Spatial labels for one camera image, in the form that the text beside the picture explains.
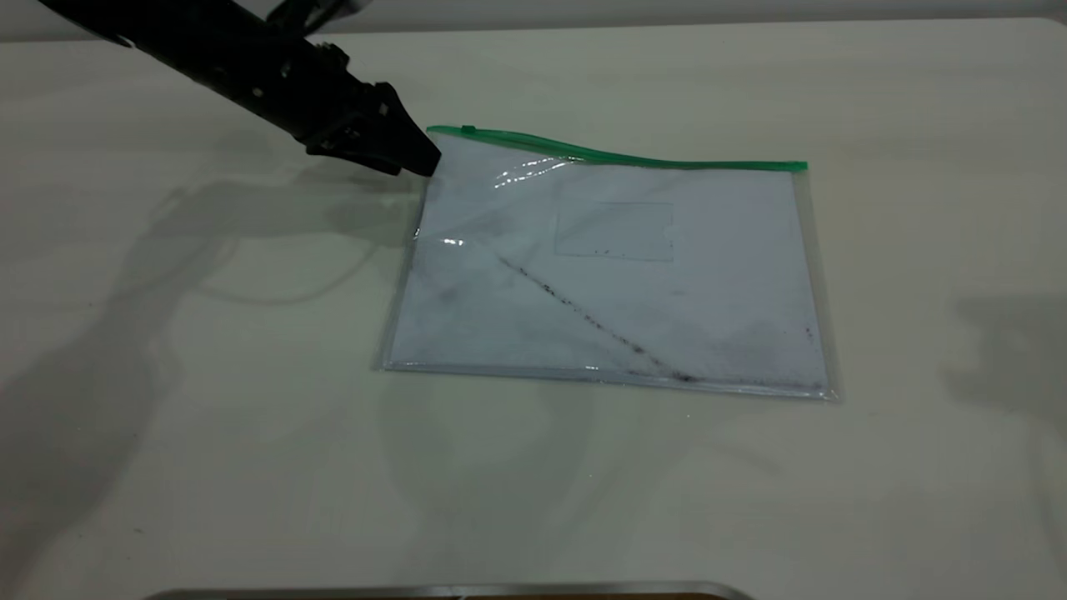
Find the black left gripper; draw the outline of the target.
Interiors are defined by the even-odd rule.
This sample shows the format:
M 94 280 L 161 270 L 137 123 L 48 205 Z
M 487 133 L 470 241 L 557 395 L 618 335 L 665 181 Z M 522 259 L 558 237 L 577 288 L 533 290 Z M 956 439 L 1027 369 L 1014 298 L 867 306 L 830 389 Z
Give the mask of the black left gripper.
M 354 78 L 349 57 L 332 44 L 283 42 L 278 52 L 278 128 L 309 155 L 392 176 L 434 175 L 442 153 L 410 117 L 395 86 Z

